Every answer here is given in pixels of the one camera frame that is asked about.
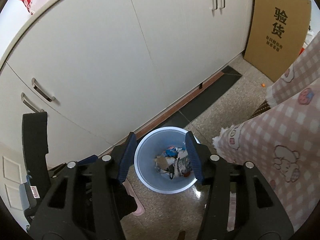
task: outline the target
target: white cabinet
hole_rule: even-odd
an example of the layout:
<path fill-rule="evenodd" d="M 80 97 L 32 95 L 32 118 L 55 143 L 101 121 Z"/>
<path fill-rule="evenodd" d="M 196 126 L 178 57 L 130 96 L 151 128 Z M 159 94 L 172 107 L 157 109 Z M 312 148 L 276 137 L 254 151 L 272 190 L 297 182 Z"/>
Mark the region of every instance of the white cabinet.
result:
<path fill-rule="evenodd" d="M 111 144 L 168 105 L 131 0 L 61 0 L 7 62 L 55 96 L 50 107 Z"/>
<path fill-rule="evenodd" d="M 215 0 L 132 0 L 148 49 L 175 102 L 221 65 L 216 65 Z"/>
<path fill-rule="evenodd" d="M 216 64 L 223 66 L 245 49 L 253 0 L 218 0 Z"/>
<path fill-rule="evenodd" d="M 48 106 L 114 145 L 240 53 L 251 10 L 252 0 L 60 0 L 7 62 Z"/>
<path fill-rule="evenodd" d="M 170 103 L 244 49 L 250 22 L 247 0 L 132 3 Z"/>
<path fill-rule="evenodd" d="M 33 111 L 21 100 L 25 100 L 36 110 L 48 113 L 47 165 L 54 167 L 63 162 L 79 161 L 90 155 L 99 155 L 111 147 L 99 138 L 66 119 L 37 97 L 5 64 L 0 73 L 0 142 L 20 154 L 22 153 L 22 115 Z"/>

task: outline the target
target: cartoon bear print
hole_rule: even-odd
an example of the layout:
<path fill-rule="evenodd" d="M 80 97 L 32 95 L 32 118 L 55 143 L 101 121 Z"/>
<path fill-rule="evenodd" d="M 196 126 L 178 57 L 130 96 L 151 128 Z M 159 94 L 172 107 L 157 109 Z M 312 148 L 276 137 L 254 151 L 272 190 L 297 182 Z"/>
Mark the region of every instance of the cartoon bear print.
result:
<path fill-rule="evenodd" d="M 294 78 L 294 71 L 292 65 L 284 72 L 284 74 L 281 76 L 281 79 L 283 79 L 285 82 L 290 83 L 292 79 Z"/>
<path fill-rule="evenodd" d="M 228 143 L 229 146 L 235 150 L 237 150 L 240 147 L 240 132 L 241 128 L 243 126 L 242 124 L 238 124 L 234 127 L 230 128 L 230 132 L 228 133 Z"/>
<path fill-rule="evenodd" d="M 296 182 L 300 176 L 297 164 L 299 153 L 282 145 L 277 145 L 274 152 L 276 158 L 273 159 L 273 166 L 280 171 L 286 182 Z"/>
<path fill-rule="evenodd" d="M 306 88 L 299 94 L 298 102 L 300 105 L 308 105 L 313 99 L 314 93 L 311 88 Z"/>

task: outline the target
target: pink plaid fabric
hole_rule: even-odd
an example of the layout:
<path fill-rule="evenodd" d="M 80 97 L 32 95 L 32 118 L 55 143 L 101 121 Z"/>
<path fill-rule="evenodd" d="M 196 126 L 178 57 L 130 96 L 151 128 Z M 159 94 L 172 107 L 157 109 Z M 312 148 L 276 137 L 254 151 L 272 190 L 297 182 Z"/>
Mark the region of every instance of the pink plaid fabric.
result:
<path fill-rule="evenodd" d="M 294 77 L 288 74 L 285 78 L 291 81 L 281 77 L 271 86 L 278 105 L 240 125 L 222 129 L 221 135 L 213 138 L 218 154 L 228 162 L 255 163 L 273 187 L 295 231 L 320 199 L 319 38 L 318 34 L 311 48 L 290 67 Z M 233 217 L 231 213 L 228 228 L 233 227 Z"/>
<path fill-rule="evenodd" d="M 272 86 L 268 87 L 267 101 L 274 107 L 320 78 L 320 32 Z"/>

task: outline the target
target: white fringe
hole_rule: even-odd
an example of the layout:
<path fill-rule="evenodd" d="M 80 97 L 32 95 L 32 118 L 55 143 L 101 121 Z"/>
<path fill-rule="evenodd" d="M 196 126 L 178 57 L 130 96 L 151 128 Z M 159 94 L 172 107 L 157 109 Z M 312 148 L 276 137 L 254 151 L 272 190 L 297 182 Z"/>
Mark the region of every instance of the white fringe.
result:
<path fill-rule="evenodd" d="M 229 129 L 228 127 L 227 127 L 227 128 L 221 128 L 220 136 L 216 136 L 216 137 L 213 137 L 213 138 L 212 138 L 212 145 L 213 145 L 213 147 L 217 150 L 217 154 L 218 154 L 219 156 L 221 156 L 222 158 L 225 158 L 225 157 L 224 157 L 223 151 L 218 147 L 218 142 L 219 142 L 219 140 L 221 139 L 221 136 L 224 134 L 224 132 L 225 132 L 226 130 L 228 130 L 228 129 Z"/>
<path fill-rule="evenodd" d="M 273 94 L 272 94 L 272 86 L 267 87 L 266 100 L 267 100 L 268 105 L 271 108 L 278 105 L 277 101 L 274 99 Z"/>

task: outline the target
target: trash can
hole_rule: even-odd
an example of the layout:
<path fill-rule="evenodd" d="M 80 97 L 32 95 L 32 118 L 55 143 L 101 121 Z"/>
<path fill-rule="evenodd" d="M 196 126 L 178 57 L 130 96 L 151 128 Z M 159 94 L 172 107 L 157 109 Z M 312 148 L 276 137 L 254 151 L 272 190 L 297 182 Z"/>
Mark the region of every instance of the trash can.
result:
<path fill-rule="evenodd" d="M 140 181 L 149 189 L 163 194 L 174 194 L 190 188 L 196 178 L 192 172 L 188 177 L 173 178 L 159 173 L 154 158 L 170 146 L 186 148 L 187 131 L 179 127 L 162 127 L 148 133 L 139 143 L 134 156 L 134 167 Z"/>

